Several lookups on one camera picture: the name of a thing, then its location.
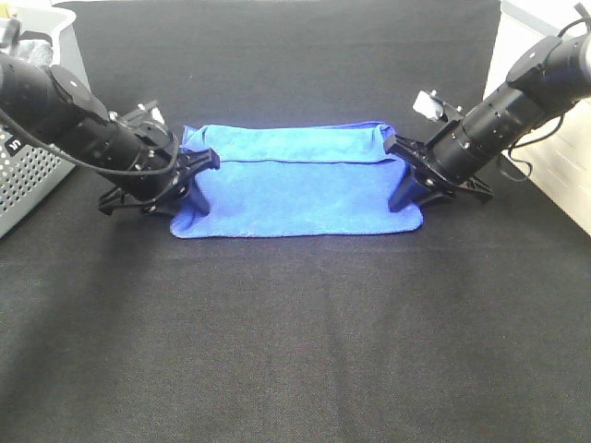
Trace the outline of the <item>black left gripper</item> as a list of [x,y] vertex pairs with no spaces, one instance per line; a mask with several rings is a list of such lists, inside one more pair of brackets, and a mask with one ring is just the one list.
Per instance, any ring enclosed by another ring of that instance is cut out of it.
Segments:
[[197,171],[219,170],[220,157],[213,149],[182,152],[178,139],[168,129],[154,126],[136,129],[139,152],[127,169],[132,176],[107,174],[115,187],[99,199],[99,210],[138,209],[143,213],[174,215],[193,212],[208,216],[210,202],[199,188]]

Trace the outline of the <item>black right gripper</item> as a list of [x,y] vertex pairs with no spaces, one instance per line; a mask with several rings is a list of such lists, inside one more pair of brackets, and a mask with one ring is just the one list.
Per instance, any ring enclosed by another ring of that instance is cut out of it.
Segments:
[[452,200],[457,193],[475,196],[481,201],[493,197],[492,189],[475,175],[462,183],[440,174],[428,161],[427,143],[396,134],[383,142],[384,152],[400,157],[406,163],[403,178],[388,200],[390,212],[399,212],[409,204],[428,204],[434,200]]

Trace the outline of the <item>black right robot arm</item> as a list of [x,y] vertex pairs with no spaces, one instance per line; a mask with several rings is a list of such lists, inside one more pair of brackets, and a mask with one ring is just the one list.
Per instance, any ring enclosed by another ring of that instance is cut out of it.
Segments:
[[523,136],[570,111],[590,95],[590,36],[548,36],[526,51],[505,81],[467,114],[445,102],[443,127],[428,141],[392,135],[384,150],[407,163],[388,206],[397,212],[466,192],[491,189],[476,173]]

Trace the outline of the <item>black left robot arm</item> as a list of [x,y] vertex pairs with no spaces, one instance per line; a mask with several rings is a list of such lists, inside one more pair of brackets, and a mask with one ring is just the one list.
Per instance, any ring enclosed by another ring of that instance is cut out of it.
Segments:
[[60,153],[114,184],[100,198],[102,213],[175,215],[188,203],[206,216],[211,207],[196,176],[219,169],[220,158],[212,149],[182,152],[157,106],[150,102],[119,116],[65,68],[1,56],[2,122],[32,147]]

